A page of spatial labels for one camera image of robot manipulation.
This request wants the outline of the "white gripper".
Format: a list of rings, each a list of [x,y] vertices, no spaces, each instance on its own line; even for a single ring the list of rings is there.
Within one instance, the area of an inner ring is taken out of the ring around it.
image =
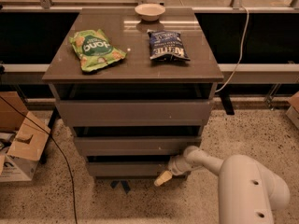
[[[168,163],[169,171],[163,171],[154,181],[156,187],[160,187],[165,182],[169,181],[173,175],[183,175],[192,169],[192,166],[187,163],[182,155],[173,156]]]

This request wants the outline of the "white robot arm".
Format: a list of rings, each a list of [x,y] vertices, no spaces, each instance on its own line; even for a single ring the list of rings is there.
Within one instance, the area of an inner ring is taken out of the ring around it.
[[[272,212],[289,204],[287,183],[258,161],[245,155],[221,160],[196,146],[172,157],[154,185],[199,168],[218,177],[219,224],[274,224]]]

